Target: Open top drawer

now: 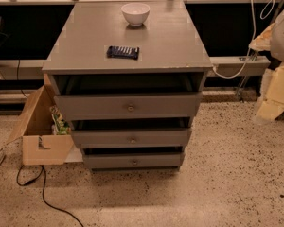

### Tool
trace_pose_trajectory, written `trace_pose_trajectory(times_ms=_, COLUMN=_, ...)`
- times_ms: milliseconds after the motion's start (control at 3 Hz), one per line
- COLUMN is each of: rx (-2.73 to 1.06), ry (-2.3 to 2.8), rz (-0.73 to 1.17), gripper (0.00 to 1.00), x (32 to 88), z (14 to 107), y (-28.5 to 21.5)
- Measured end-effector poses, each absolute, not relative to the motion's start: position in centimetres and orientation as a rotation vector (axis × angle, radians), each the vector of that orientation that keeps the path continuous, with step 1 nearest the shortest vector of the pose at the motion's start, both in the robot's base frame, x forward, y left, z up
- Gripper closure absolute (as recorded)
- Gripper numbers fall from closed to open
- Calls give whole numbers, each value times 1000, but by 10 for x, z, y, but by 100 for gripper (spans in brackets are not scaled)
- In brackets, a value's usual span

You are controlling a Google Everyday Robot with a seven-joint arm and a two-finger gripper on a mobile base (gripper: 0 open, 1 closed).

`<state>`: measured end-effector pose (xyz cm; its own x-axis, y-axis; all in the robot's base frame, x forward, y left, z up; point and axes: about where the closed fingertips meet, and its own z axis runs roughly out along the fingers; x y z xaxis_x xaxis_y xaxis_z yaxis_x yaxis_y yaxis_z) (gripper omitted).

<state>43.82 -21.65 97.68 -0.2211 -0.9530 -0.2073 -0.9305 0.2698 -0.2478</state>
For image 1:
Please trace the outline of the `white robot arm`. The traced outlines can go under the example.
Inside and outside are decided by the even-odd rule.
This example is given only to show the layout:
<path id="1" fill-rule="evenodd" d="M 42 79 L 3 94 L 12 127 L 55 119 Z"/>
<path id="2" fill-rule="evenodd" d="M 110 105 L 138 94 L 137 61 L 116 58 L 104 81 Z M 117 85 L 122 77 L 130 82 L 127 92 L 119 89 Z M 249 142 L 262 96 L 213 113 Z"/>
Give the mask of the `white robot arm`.
<path id="1" fill-rule="evenodd" d="M 276 20 L 249 43 L 251 49 L 269 51 L 281 64 L 264 77 L 264 92 L 257 104 L 255 120 L 268 122 L 276 120 L 284 112 L 284 9 Z"/>

